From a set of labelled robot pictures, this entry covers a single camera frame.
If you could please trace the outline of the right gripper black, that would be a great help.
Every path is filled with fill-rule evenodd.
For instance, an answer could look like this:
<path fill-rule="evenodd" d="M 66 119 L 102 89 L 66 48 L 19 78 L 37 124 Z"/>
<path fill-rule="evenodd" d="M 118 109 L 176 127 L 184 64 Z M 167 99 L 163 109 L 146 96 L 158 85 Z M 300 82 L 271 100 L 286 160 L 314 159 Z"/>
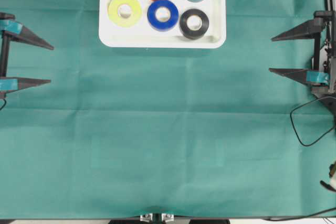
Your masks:
<path fill-rule="evenodd" d="M 317 98 L 335 95 L 335 11 L 315 11 L 313 19 L 273 37 L 271 41 L 297 39 L 314 39 L 315 71 L 279 68 L 269 68 L 269 71 L 306 86 L 319 85 L 312 88 Z"/>

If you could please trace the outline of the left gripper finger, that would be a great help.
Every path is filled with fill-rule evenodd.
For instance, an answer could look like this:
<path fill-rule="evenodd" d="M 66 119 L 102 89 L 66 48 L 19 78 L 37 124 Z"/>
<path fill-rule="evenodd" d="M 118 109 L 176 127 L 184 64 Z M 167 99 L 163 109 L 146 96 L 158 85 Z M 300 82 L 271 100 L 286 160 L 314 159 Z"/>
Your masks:
<path fill-rule="evenodd" d="M 1 37 L 9 41 L 19 42 L 32 46 L 54 50 L 54 47 L 47 41 L 38 37 L 22 23 L 15 20 L 15 15 L 1 13 Z"/>
<path fill-rule="evenodd" d="M 1 93 L 15 92 L 49 83 L 51 83 L 51 80 L 19 77 L 1 77 Z"/>

